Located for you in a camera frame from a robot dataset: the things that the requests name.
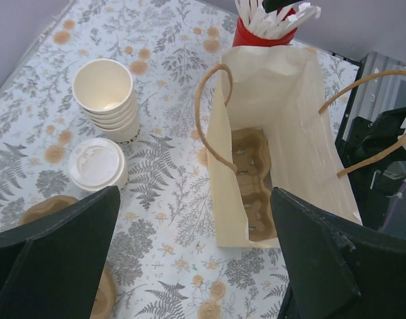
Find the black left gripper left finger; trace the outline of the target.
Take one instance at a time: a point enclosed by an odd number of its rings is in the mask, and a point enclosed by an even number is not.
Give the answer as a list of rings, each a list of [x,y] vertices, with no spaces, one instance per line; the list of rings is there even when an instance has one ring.
[[[0,318],[108,318],[116,288],[106,266],[120,208],[108,186],[59,195],[0,233]]]

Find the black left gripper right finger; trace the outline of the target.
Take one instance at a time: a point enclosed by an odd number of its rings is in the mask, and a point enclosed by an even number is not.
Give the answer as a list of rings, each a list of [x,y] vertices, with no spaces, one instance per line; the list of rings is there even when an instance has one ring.
[[[279,318],[406,318],[406,240],[275,187],[272,215],[289,284]]]

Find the white paper coffee cup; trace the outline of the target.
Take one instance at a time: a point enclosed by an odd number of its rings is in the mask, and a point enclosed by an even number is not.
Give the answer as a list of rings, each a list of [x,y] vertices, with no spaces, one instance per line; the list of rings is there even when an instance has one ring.
[[[119,168],[118,168],[118,176],[115,180],[115,185],[118,189],[122,189],[129,180],[129,169],[128,163],[124,156],[120,158]]]

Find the white plastic cup lid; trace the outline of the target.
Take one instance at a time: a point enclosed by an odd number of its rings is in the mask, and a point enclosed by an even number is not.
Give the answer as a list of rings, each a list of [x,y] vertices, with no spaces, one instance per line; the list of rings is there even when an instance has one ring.
[[[106,138],[92,138],[78,144],[68,161],[68,173],[79,188],[96,192],[107,186],[116,186],[120,147]]]

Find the single brown pulp carrier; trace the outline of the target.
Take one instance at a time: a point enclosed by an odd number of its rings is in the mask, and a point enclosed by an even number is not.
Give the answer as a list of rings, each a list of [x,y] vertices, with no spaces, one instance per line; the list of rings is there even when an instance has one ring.
[[[270,206],[271,190],[265,185],[271,160],[263,131],[246,128],[232,132],[232,159],[249,222],[249,239],[261,242],[277,237]]]

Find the brown paper bag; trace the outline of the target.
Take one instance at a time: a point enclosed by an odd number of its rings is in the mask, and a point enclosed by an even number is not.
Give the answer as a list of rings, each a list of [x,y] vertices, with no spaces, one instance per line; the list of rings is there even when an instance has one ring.
[[[330,129],[324,79],[318,59],[292,46],[233,47],[209,71],[217,75],[206,131],[208,171],[220,247],[279,247],[280,226],[267,214],[250,219],[233,162],[232,133],[254,128],[264,134],[270,163],[262,170],[272,184],[334,215],[360,224],[348,174],[406,145],[406,130],[377,155],[344,168]]]

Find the stack of white paper cups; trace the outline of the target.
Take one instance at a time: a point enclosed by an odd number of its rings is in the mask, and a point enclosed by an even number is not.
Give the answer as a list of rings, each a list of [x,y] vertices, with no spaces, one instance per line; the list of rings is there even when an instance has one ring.
[[[98,58],[74,76],[72,93],[90,121],[117,144],[134,142],[140,134],[138,101],[130,71],[121,63]]]

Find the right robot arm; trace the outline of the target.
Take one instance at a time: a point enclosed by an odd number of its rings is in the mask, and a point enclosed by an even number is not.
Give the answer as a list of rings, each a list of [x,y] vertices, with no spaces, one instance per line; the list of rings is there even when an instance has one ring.
[[[382,76],[350,92],[336,147],[349,167],[392,146],[405,132],[406,76]],[[348,178],[363,225],[406,239],[406,144]]]

